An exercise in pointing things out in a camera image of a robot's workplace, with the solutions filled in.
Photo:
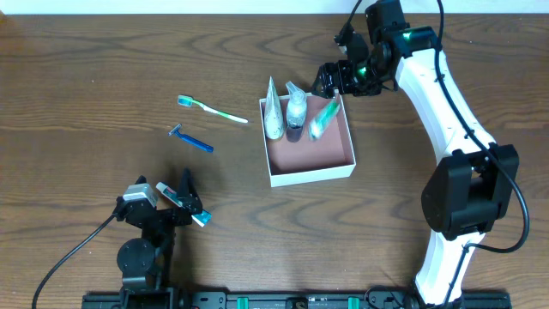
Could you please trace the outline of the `clear bottle dark blue cap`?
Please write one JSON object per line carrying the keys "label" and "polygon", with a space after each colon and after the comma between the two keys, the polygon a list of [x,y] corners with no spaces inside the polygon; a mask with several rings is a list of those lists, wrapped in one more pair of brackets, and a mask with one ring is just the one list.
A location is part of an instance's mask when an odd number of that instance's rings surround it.
{"label": "clear bottle dark blue cap", "polygon": [[307,114],[306,93],[292,82],[287,82],[287,140],[298,142],[302,136]]}

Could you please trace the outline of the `small teal white toothpaste tube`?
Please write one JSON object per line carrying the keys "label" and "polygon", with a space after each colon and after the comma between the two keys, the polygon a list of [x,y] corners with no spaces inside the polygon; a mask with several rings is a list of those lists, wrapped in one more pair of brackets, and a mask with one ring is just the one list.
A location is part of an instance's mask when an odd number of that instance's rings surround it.
{"label": "small teal white toothpaste tube", "polygon": [[[157,185],[156,185],[156,189],[164,196],[164,197],[167,197],[171,202],[175,203],[179,208],[183,208],[184,207],[184,203],[179,201],[178,198],[177,198],[177,192],[170,188],[168,185],[166,185],[165,183],[162,183],[162,182],[159,182]],[[204,227],[206,226],[209,221],[211,220],[212,218],[212,215],[206,211],[206,210],[203,210],[200,214],[196,214],[196,215],[191,215],[190,216],[192,218],[192,220],[194,222],[196,222],[200,227]]]}

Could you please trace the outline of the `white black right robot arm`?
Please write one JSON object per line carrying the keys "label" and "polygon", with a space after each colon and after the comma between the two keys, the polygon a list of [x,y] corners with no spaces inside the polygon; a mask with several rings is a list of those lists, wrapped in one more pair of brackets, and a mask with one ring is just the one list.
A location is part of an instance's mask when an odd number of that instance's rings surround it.
{"label": "white black right robot arm", "polygon": [[372,308],[508,308],[504,292],[462,290],[462,280],[483,238],[503,218],[516,183],[519,156],[501,145],[473,115],[449,72],[442,29],[412,27],[396,0],[365,10],[368,36],[346,23],[335,36],[344,58],[323,64],[316,96],[374,96],[401,90],[419,115],[436,158],[421,194],[430,227],[424,262],[409,291],[384,289]]}

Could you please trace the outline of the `green white soap box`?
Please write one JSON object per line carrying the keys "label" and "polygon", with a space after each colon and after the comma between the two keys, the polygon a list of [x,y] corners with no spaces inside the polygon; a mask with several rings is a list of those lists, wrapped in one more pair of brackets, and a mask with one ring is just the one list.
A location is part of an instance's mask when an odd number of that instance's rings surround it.
{"label": "green white soap box", "polygon": [[320,139],[340,111],[340,104],[331,100],[309,123],[308,134],[312,141]]}

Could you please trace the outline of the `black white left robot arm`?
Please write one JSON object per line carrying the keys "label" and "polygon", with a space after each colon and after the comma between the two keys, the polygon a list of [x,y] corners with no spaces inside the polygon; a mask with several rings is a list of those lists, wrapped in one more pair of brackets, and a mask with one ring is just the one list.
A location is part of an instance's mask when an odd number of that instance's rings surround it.
{"label": "black white left robot arm", "polygon": [[153,188],[141,176],[117,198],[117,221],[141,230],[118,251],[123,289],[131,292],[159,290],[168,283],[175,242],[175,228],[190,225],[202,213],[190,169],[185,168],[176,190],[160,184]]}

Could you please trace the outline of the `white squeeze tube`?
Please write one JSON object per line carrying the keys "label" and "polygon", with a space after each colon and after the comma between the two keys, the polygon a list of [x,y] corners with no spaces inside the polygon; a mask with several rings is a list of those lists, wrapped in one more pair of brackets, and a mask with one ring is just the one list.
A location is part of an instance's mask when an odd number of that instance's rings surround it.
{"label": "white squeeze tube", "polygon": [[279,140],[284,135],[284,118],[281,110],[280,98],[277,94],[274,79],[271,76],[268,83],[263,125],[268,139]]}

